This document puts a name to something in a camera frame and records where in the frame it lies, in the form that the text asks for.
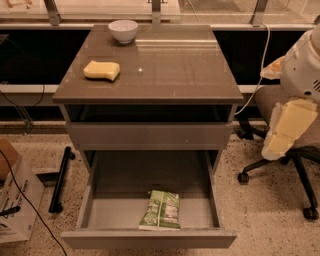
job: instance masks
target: food packet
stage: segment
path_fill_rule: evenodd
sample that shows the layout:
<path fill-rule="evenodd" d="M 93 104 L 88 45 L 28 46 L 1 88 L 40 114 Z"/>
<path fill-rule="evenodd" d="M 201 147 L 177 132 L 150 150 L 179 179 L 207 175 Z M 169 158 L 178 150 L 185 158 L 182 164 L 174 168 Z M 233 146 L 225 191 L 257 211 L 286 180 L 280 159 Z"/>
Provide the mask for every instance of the food packet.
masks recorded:
<path fill-rule="evenodd" d="M 142 230 L 180 230 L 178 194 L 152 190 L 148 209 L 139 223 Z"/>

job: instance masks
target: floor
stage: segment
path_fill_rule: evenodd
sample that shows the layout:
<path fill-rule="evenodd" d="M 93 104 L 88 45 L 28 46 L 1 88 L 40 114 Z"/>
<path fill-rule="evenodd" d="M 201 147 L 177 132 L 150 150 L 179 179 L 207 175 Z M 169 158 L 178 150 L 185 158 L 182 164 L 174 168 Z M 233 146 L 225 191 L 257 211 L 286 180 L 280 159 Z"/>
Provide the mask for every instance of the floor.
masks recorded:
<path fill-rule="evenodd" d="M 0 137 L 13 144 L 34 173 L 59 170 L 64 148 L 72 147 L 68 135 L 61 132 L 3 133 Z M 302 209 L 309 203 L 291 162 L 287 166 L 272 163 L 259 168 L 250 175 L 249 185 L 238 184 L 238 172 L 260 159 L 262 144 L 259 138 L 246 141 L 232 134 L 218 166 L 216 182 L 221 216 L 225 229 L 237 232 L 236 240 L 228 249 L 72 250 L 60 239 L 60 234 L 75 227 L 88 179 L 83 161 L 74 149 L 76 159 L 70 161 L 62 196 L 64 210 L 56 215 L 48 213 L 53 193 L 53 187 L 48 186 L 39 212 L 69 256 L 320 255 L 320 220 L 304 219 Z M 307 161 L 306 166 L 320 200 L 320 166 Z M 0 244 L 1 256 L 13 254 L 63 255 L 38 218 L 29 241 Z"/>

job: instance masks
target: cabinet top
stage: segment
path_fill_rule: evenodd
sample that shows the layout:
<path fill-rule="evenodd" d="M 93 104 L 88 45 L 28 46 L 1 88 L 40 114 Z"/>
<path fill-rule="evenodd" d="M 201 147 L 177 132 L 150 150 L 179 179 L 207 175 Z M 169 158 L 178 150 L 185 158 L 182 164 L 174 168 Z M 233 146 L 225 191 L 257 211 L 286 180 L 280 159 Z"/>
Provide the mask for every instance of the cabinet top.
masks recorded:
<path fill-rule="evenodd" d="M 90 61 L 116 62 L 111 82 L 89 80 Z M 238 103 L 239 88 L 209 26 L 139 25 L 136 39 L 116 42 L 94 26 L 53 96 L 62 104 Z"/>

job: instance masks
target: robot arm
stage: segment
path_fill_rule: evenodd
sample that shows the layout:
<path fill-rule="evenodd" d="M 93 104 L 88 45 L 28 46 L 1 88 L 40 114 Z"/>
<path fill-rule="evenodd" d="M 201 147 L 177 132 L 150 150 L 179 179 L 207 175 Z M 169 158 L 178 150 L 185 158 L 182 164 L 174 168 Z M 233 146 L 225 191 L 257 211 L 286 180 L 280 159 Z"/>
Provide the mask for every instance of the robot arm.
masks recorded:
<path fill-rule="evenodd" d="M 297 43 L 262 73 L 269 79 L 280 78 L 290 100 L 277 104 L 270 120 L 262 156 L 277 160 L 314 122 L 320 102 L 320 25 L 307 31 Z"/>

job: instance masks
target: gray cabinet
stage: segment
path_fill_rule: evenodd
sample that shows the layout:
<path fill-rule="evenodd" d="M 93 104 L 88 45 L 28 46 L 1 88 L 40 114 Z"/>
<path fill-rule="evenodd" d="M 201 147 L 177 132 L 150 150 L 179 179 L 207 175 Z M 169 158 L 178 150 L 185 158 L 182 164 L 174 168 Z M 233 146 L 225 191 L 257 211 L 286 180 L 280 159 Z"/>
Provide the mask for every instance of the gray cabinet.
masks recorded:
<path fill-rule="evenodd" d="M 120 64 L 113 82 L 87 80 L 91 61 Z M 53 100 L 90 173 L 72 248 L 227 248 L 215 171 L 242 100 L 207 26 L 140 25 L 119 45 L 95 26 Z M 138 229 L 148 192 L 181 196 L 180 231 Z"/>

